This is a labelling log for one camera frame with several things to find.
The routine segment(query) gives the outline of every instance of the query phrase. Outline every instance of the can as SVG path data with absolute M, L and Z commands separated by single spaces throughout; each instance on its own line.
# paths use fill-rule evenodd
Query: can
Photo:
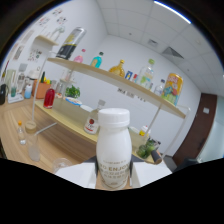
M 182 86 L 183 78 L 178 74 L 170 73 L 166 80 L 161 97 L 176 106 L 178 99 L 180 98 Z
M 126 73 L 126 75 L 125 75 L 125 79 L 130 80 L 130 79 L 131 79 L 132 74 L 133 74 L 133 72 L 128 71 L 128 72 Z
M 85 34 L 86 30 L 84 28 L 82 27 L 75 28 L 67 37 L 61 48 L 59 49 L 56 57 L 68 60 Z

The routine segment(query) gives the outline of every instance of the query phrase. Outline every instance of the green plant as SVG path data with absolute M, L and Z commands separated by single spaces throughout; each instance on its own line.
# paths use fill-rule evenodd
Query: green plant
M 78 98 L 80 97 L 80 89 L 75 88 L 75 86 L 72 85 L 71 88 L 67 87 L 66 88 L 66 92 L 65 92 L 65 96 L 67 97 L 73 97 L 73 98 Z

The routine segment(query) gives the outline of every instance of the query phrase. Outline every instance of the white bottle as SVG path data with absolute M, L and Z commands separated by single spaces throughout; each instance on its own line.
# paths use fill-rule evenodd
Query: white bottle
M 19 137 L 19 142 L 21 145 L 25 145 L 26 144 L 26 137 L 25 137 L 25 131 L 22 127 L 22 121 L 18 121 L 18 129 L 17 129 L 17 133 L 18 133 L 18 137 Z
M 125 187 L 130 170 L 132 143 L 128 131 L 130 112 L 109 108 L 99 111 L 100 131 L 96 144 L 96 157 L 102 186 L 107 190 Z
M 89 134 L 96 134 L 99 124 L 98 124 L 98 112 L 102 109 L 102 107 L 105 105 L 105 101 L 99 100 L 98 107 L 95 110 L 92 110 L 86 120 L 86 123 L 84 125 L 84 131 Z
M 161 96 L 162 95 L 163 88 L 164 88 L 164 83 L 165 83 L 165 80 L 164 79 L 161 79 L 160 85 L 156 86 L 156 88 L 154 90 L 154 93 L 156 95 L 158 95 L 158 96 Z

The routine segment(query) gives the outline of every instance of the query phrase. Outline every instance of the orange object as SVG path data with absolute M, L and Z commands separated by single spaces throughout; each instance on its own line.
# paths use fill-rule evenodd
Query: orange object
M 36 84 L 37 84 L 37 80 L 35 80 L 33 83 L 32 96 L 34 96 Z M 39 83 L 38 88 L 37 88 L 36 99 L 44 99 L 45 94 L 50 87 L 51 87 L 51 84 Z

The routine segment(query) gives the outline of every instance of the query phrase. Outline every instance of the wooden shelf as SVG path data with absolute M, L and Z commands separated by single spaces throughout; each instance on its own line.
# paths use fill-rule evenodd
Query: wooden shelf
M 79 106 L 73 105 L 63 99 L 55 99 L 52 109 L 44 108 L 43 100 L 36 100 L 35 104 L 59 125 L 63 126 L 65 129 L 81 137 L 82 139 L 96 145 L 98 133 L 96 135 L 90 135 L 83 129 L 83 126 L 89 116 L 88 111 L 83 110 Z M 135 153 L 135 149 L 142 143 L 142 137 L 140 135 L 136 135 L 133 132 L 130 132 L 130 136 L 132 140 L 132 154 L 140 158 Z M 144 161 L 154 164 L 151 156 L 149 156 L 147 160 Z
M 185 114 L 182 113 L 177 107 L 175 107 L 170 102 L 162 99 L 160 96 L 157 96 L 150 90 L 143 88 L 142 86 L 137 85 L 127 79 L 124 79 L 120 76 L 116 76 L 113 73 L 108 71 L 92 67 L 90 65 L 77 63 L 74 61 L 69 61 L 61 58 L 48 58 L 49 62 L 53 62 L 55 64 L 61 65 L 65 68 L 68 68 L 72 71 L 77 71 L 83 73 L 85 75 L 89 75 L 91 77 L 103 80 L 107 83 L 115 85 L 119 88 L 122 88 L 126 91 L 129 91 L 136 96 L 139 96 L 146 101 L 150 102 L 151 104 L 159 107 L 161 110 L 174 114 L 180 118 L 185 118 Z
M 41 41 L 44 41 L 50 45 L 55 45 L 55 46 L 58 46 L 58 43 L 56 43 L 55 41 L 43 36 L 43 35 L 39 35 L 36 37 L 37 40 L 41 40 Z

